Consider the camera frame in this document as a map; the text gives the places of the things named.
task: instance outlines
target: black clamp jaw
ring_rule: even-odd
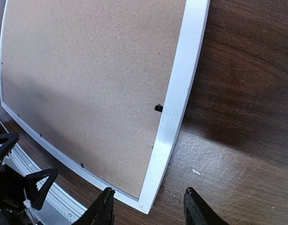
[[[186,225],[228,225],[191,187],[186,189],[183,205]]]
[[[114,225],[114,193],[107,187],[72,225]]]

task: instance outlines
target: scratch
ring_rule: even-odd
[[[235,188],[239,187],[243,183],[243,179],[239,179],[235,183]]]
[[[221,173],[220,177],[223,176],[223,174],[226,172],[226,170],[228,170],[228,168],[225,168],[224,171]]]
[[[219,158],[218,158],[217,172],[218,172],[218,169],[220,168],[220,165],[221,165],[221,159],[222,159],[222,154],[220,154]]]
[[[237,164],[239,164],[240,163],[240,161],[238,160],[238,158],[237,158],[237,155],[236,154],[234,154],[234,162],[236,162]]]
[[[261,181],[259,181],[257,184],[255,184],[252,188],[253,190],[251,190],[248,194],[245,194],[244,196],[242,196],[241,198],[237,199],[235,203],[237,203],[238,201],[242,200],[242,199],[245,199],[245,198],[248,198],[248,197],[251,197],[255,192],[255,188],[261,183]]]
[[[138,203],[138,206],[143,210],[143,212],[145,212],[145,210],[143,209],[144,205],[141,205],[141,204]]]
[[[247,166],[245,166],[245,167],[243,168],[242,172],[240,173],[240,175],[238,175],[238,177],[242,177],[242,176],[243,176],[244,172],[246,171],[246,168],[247,168]]]
[[[201,150],[198,150],[198,151],[196,151],[196,152],[190,153],[189,155],[187,155],[187,157],[191,157],[191,156],[193,156],[193,155],[201,152],[202,150],[204,150],[204,149],[201,149]]]
[[[208,161],[205,161],[205,163],[200,167],[200,169],[202,170],[207,163]]]
[[[245,78],[246,78],[246,75],[247,75],[247,71],[248,71],[248,67],[249,67],[249,63],[247,63],[247,67],[246,67],[246,71],[245,71],[245,75],[244,75],[243,81],[245,81]]]
[[[224,28],[225,32],[227,33],[227,28],[225,27],[224,22],[221,21],[221,24],[223,25],[223,28]]]

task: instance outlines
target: wood grain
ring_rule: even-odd
[[[0,118],[19,129],[21,146],[40,167],[57,166],[57,183],[90,205],[96,188],[1,108]],[[157,200],[148,216],[115,201],[116,224],[183,224],[187,186],[231,225],[288,224],[287,0],[211,2],[188,108]]]

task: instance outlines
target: black plastic bracket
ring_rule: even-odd
[[[163,106],[160,105],[160,104],[157,104],[157,105],[154,107],[154,110],[155,110],[155,111],[158,111],[158,112],[163,112]]]
[[[33,208],[37,210],[42,209],[48,191],[57,176],[58,171],[56,168],[53,168],[35,172],[24,177],[26,197],[30,200],[31,206]],[[38,191],[37,182],[45,177],[48,177],[48,179]]]
[[[2,144],[0,146],[0,162],[9,153],[9,151],[17,143],[18,140],[19,140],[18,132],[0,135],[0,144]]]

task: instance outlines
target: white debris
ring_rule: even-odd
[[[198,172],[196,169],[192,169],[192,172],[198,174],[199,176],[201,176],[201,173]]]

